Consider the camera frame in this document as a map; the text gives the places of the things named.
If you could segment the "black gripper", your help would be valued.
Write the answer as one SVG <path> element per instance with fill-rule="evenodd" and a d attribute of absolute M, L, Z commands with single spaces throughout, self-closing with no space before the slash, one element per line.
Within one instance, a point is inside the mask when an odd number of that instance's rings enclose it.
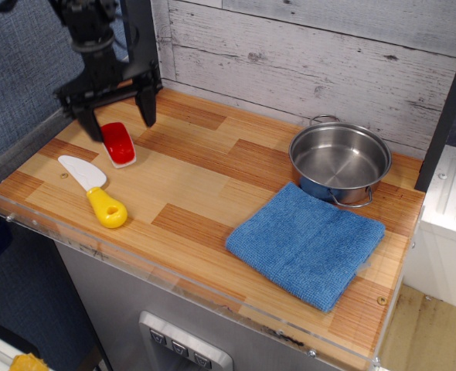
<path fill-rule="evenodd" d="M 124 78 L 127 63 L 119 61 L 110 46 L 82 54 L 82 73 L 55 91 L 66 112 L 78 120 L 93 141 L 103 141 L 94 109 L 135 96 L 145 125 L 156 122 L 156 94 L 162 88 L 159 67 L 142 75 Z"/>

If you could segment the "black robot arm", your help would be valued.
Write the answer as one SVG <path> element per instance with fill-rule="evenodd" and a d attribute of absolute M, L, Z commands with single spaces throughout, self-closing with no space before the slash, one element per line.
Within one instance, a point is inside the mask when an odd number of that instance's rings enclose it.
<path fill-rule="evenodd" d="M 149 127 L 156 122 L 162 88 L 149 1 L 55 1 L 52 3 L 82 57 L 83 71 L 55 91 L 63 112 L 94 141 L 103 141 L 94 111 L 129 97 Z"/>

